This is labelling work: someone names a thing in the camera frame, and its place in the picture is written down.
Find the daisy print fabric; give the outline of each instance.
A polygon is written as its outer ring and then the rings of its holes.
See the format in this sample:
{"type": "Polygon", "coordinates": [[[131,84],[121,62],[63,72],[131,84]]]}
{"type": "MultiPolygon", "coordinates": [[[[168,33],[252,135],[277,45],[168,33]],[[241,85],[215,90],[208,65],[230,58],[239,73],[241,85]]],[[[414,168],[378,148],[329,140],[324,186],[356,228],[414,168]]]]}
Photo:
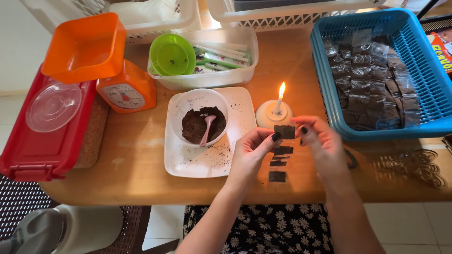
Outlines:
{"type": "MultiPolygon", "coordinates": [[[[186,206],[184,238],[209,206],[186,206]]],[[[330,254],[325,204],[242,205],[221,254],[330,254]]]]}

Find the lit candle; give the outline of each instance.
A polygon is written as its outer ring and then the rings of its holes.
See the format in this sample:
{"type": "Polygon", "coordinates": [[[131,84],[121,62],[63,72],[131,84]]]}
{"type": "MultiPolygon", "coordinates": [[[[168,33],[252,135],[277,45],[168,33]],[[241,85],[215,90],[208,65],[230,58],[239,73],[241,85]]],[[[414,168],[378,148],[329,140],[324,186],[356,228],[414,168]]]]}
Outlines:
{"type": "Polygon", "coordinates": [[[281,102],[283,101],[283,94],[284,94],[284,90],[286,89],[286,84],[283,82],[281,84],[281,87],[279,87],[279,97],[278,97],[278,103],[276,104],[276,108],[274,111],[275,115],[279,114],[279,108],[281,107],[281,102]]]}

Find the black nail polish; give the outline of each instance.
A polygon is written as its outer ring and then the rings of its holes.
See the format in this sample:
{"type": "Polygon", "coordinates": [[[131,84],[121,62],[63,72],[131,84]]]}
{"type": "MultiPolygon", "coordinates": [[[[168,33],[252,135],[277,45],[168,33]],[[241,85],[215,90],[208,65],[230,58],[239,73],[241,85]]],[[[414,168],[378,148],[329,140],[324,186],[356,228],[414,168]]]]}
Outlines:
{"type": "Polygon", "coordinates": [[[306,133],[308,133],[308,129],[306,129],[306,127],[302,126],[302,127],[301,127],[301,132],[302,132],[303,134],[306,134],[306,133]]]}
{"type": "Polygon", "coordinates": [[[276,140],[278,140],[280,137],[281,137],[281,133],[275,132],[275,133],[273,133],[273,135],[272,135],[272,140],[273,140],[273,141],[276,141],[276,140]]]}

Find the pink spoon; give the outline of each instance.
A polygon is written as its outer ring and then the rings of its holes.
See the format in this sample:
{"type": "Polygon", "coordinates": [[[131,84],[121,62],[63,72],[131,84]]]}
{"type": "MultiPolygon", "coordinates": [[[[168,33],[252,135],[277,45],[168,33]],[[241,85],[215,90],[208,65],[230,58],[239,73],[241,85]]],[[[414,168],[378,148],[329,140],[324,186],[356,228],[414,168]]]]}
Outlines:
{"type": "Polygon", "coordinates": [[[209,135],[210,125],[212,124],[213,120],[215,120],[217,116],[206,116],[204,118],[204,121],[206,121],[207,129],[206,133],[204,133],[204,136],[201,139],[201,143],[199,143],[199,147],[205,147],[207,144],[207,136],[209,135]]]}

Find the clear plastic lid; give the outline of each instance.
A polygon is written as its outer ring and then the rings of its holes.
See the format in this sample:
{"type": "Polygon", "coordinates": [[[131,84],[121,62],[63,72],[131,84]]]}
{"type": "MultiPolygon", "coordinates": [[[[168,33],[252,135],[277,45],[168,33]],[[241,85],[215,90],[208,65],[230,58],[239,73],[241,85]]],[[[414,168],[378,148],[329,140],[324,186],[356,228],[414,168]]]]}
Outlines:
{"type": "Polygon", "coordinates": [[[78,85],[49,80],[27,109],[26,120],[36,132],[52,132],[65,126],[77,113],[82,99],[78,85]]]}

